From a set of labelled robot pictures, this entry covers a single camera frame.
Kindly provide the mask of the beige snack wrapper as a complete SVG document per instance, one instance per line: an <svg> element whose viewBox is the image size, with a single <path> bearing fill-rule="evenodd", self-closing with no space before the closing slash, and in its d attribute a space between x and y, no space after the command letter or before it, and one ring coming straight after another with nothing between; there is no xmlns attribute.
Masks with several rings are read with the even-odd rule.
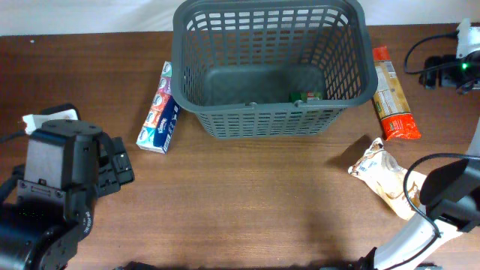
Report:
<svg viewBox="0 0 480 270"><path fill-rule="evenodd" d="M80 118L75 109L62 110L60 112L54 112L46 115L29 114L22 117L22 121L25 123L24 131L27 135L32 134L34 131L40 128L44 122L58 119L79 120Z"/></svg>

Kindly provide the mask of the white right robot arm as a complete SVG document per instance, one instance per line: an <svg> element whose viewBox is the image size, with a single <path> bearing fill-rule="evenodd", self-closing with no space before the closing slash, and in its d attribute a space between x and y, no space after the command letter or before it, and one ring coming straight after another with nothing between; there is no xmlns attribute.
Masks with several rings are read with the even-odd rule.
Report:
<svg viewBox="0 0 480 270"><path fill-rule="evenodd" d="M456 88L460 94L479 90L479 27L463 19L455 31L454 55L430 57L418 70L421 84ZM426 269L424 261L446 242L479 226L479 135L476 133L465 154L429 154L406 171L437 158L451 158L450 164L432 170L419 193L419 205L409 200L414 211L406 226L386 244L373 248L351 269Z"/></svg>

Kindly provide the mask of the red biscuit packet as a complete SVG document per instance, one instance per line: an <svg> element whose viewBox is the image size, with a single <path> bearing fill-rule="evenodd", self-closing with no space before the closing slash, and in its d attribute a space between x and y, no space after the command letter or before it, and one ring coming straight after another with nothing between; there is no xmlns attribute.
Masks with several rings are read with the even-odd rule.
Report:
<svg viewBox="0 0 480 270"><path fill-rule="evenodd" d="M384 138L420 139L422 135L411 113L387 47L377 47L372 52L378 80L373 104Z"/></svg>

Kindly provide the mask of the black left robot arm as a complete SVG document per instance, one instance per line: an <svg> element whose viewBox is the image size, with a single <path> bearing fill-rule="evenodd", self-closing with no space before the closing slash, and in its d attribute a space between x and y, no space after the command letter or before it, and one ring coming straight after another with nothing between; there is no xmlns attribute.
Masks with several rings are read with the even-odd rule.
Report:
<svg viewBox="0 0 480 270"><path fill-rule="evenodd" d="M121 137L87 121L46 121L1 185L1 268L66 269L98 199L133 181Z"/></svg>

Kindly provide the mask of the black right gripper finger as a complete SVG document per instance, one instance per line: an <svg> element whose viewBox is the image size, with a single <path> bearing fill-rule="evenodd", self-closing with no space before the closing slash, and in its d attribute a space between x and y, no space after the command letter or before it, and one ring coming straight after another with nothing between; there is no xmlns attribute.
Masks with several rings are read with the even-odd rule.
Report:
<svg viewBox="0 0 480 270"><path fill-rule="evenodd" d="M444 55L442 63L448 64L458 62L456 55ZM458 81L458 69L456 67L448 67L439 71L439 86L456 88Z"/></svg>
<svg viewBox="0 0 480 270"><path fill-rule="evenodd" d="M431 56L424 62L424 69L432 68L441 64L440 56ZM437 85L438 70L428 71L422 73L419 77L419 83L424 86L425 89L435 89Z"/></svg>

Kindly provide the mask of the Knorr jar green lid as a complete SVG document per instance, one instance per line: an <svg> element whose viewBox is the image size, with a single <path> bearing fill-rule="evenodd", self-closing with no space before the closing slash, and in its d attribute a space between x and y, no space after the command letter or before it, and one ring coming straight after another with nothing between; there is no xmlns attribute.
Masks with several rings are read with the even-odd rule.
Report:
<svg viewBox="0 0 480 270"><path fill-rule="evenodd" d="M289 95L289 101L295 103L296 101L302 101L304 103L308 101L321 101L323 95L319 91L307 91L307 92L292 92Z"/></svg>

